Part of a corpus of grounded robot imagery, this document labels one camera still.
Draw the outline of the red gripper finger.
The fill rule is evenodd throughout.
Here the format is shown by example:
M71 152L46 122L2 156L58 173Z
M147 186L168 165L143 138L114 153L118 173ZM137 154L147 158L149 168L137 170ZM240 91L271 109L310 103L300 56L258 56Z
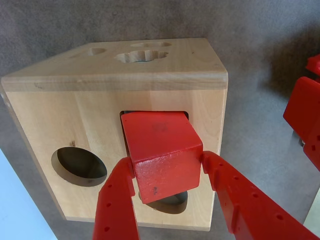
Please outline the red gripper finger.
M227 229L237 240L316 240L318 237L214 152L202 166L217 193Z
M98 194L94 240L138 240L140 238L132 197L135 173L130 157L113 168Z

